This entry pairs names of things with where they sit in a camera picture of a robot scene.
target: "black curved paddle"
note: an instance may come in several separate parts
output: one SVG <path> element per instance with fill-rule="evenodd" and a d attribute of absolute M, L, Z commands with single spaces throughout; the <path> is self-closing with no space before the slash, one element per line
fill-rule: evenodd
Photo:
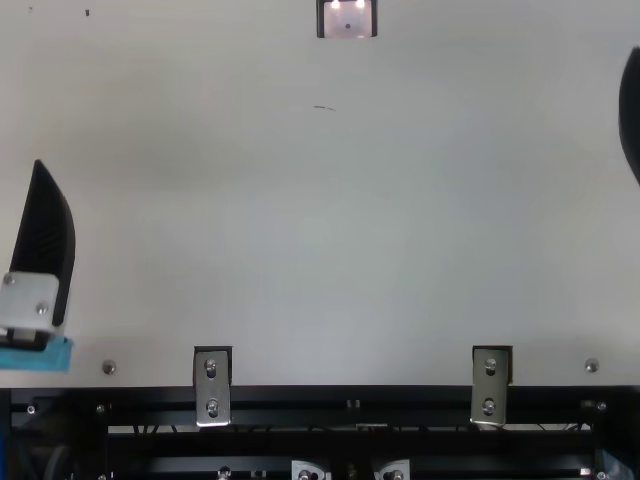
<path fill-rule="evenodd" d="M 620 141 L 640 183 L 640 48 L 631 52 L 620 84 Z"/>

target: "blue plastic part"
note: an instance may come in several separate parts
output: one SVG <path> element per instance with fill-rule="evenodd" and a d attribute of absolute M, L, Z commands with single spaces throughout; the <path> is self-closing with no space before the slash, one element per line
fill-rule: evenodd
<path fill-rule="evenodd" d="M 73 342 L 56 337 L 42 352 L 0 348 L 1 370 L 32 370 L 36 372 L 68 372 Z"/>

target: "black curved object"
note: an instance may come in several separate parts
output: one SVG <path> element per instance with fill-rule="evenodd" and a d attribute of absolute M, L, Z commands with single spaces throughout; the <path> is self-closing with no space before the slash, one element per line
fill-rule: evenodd
<path fill-rule="evenodd" d="M 10 271 L 58 278 L 52 320 L 56 327 L 64 322 L 75 257 L 76 233 L 67 200 L 44 164 L 36 160 Z"/>
<path fill-rule="evenodd" d="M 620 84 L 620 141 L 640 183 L 640 48 L 631 52 Z"/>

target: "black metal frame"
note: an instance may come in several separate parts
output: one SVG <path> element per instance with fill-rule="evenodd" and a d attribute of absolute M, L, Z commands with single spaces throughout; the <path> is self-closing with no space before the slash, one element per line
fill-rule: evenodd
<path fill-rule="evenodd" d="M 231 387 L 231 398 L 232 425 L 196 433 L 108 432 L 195 425 L 190 387 L 2 390 L 0 415 L 29 447 L 70 445 L 81 478 L 213 478 L 224 466 L 233 478 L 288 478 L 292 458 L 324 459 L 339 479 L 351 479 L 354 465 L 360 479 L 371 477 L 378 458 L 410 458 L 412 479 L 577 478 L 603 470 L 604 450 L 637 471 L 632 387 L 509 388 L 510 424 L 589 431 L 478 430 L 469 425 L 471 387 Z"/>

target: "metal clip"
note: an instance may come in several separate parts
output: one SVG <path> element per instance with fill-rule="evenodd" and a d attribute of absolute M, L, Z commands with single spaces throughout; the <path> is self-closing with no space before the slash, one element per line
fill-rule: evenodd
<path fill-rule="evenodd" d="M 291 461 L 291 480 L 331 480 L 329 468 L 305 460 Z"/>
<path fill-rule="evenodd" d="M 509 362 L 507 350 L 476 348 L 473 351 L 472 422 L 505 424 Z"/>
<path fill-rule="evenodd" d="M 382 466 L 374 465 L 375 480 L 411 480 L 411 463 L 409 460 L 396 460 Z"/>
<path fill-rule="evenodd" d="M 193 356 L 198 427 L 231 423 L 229 357 L 226 351 L 196 352 Z"/>

